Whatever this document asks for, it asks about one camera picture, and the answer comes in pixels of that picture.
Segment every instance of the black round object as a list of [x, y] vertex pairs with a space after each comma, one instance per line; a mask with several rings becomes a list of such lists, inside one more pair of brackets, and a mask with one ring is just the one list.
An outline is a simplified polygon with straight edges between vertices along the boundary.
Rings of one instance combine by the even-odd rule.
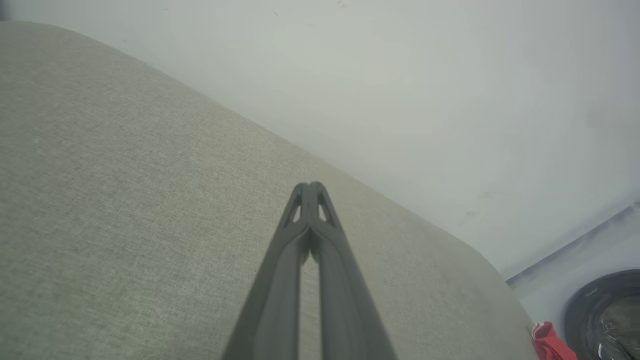
[[640, 360], [640, 270], [580, 289], [564, 313], [564, 333], [579, 360]]

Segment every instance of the gray fabric sofa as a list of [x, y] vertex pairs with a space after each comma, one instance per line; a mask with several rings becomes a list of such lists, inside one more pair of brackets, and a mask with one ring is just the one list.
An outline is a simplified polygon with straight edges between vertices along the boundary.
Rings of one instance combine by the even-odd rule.
[[[294, 185], [329, 190], [399, 359], [537, 359], [478, 252], [182, 83], [0, 23], [0, 359], [217, 359]], [[317, 265], [300, 358], [319, 359]]]

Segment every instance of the red fabric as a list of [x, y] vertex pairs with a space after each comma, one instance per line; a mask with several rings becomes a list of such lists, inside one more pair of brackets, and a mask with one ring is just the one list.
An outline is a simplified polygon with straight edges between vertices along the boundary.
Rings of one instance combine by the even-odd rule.
[[557, 337], [552, 323], [537, 323], [531, 336], [540, 360], [578, 360], [575, 352]]

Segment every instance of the black tire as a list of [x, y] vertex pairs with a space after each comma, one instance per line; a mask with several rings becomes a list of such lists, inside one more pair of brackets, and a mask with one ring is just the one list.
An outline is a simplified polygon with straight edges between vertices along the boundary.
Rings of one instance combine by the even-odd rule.
[[564, 333], [567, 345], [579, 360], [600, 360], [598, 351], [606, 360], [640, 360], [634, 349], [640, 343], [640, 329], [633, 329], [635, 325], [613, 329], [616, 322], [609, 319], [610, 312], [605, 313], [621, 301], [638, 305], [628, 307], [634, 310], [625, 313], [625, 322], [640, 321], [636, 311], [640, 309], [640, 270], [603, 276], [580, 289], [569, 301], [564, 312]]

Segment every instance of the white wall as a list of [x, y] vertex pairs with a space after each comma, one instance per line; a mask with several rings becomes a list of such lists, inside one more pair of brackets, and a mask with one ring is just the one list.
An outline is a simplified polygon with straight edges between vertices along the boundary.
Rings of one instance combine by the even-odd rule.
[[148, 62], [505, 278], [640, 184], [636, 0], [9, 0]]

